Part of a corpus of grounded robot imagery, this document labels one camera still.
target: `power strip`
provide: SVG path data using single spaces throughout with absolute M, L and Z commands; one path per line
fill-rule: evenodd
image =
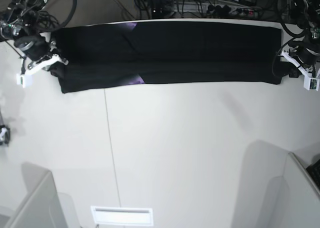
M 212 6 L 212 4 L 208 2 L 202 2 L 201 5 L 202 5 L 203 13 L 206 13 L 207 10 L 209 9 L 209 6 Z M 231 9 L 229 12 L 231 16 L 237 15 L 238 17 L 254 19 L 254 18 L 258 18 L 258 15 L 259 15 L 256 9 L 253 9 L 250 7 L 244 7 L 241 5 L 229 4 L 227 2 L 224 3 L 223 1 L 216 2 L 214 6 L 215 7 L 220 6 L 221 8 L 223 8 L 224 6 L 228 6 Z M 199 13 L 199 11 L 201 11 L 200 4 L 196 2 L 185 2 L 184 5 L 182 2 L 179 2 L 178 7 L 179 7 L 179 12 L 182 12 L 182 8 L 183 8 L 183 12 Z M 172 7 L 172 11 L 178 12 L 178 8 L 176 5 Z

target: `folded black garment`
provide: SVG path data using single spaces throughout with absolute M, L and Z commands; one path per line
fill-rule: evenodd
M 280 84 L 288 63 L 273 27 L 150 21 L 64 28 L 52 34 L 69 60 L 63 93 L 130 84 L 265 82 Z

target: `white vent grille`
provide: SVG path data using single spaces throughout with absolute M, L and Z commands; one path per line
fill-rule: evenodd
M 151 208 L 114 208 L 91 206 L 94 222 L 114 226 L 154 226 Z

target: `air vent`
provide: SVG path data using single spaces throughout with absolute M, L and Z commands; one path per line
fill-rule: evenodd
M 151 208 L 114 208 L 91 206 L 94 222 L 113 226 L 154 226 Z

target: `black cloth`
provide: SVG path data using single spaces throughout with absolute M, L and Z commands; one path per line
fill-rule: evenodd
M 69 60 L 63 93 L 138 84 L 266 82 L 282 31 L 272 27 L 150 21 L 64 28 L 52 34 Z M 284 73 L 287 62 L 277 60 Z

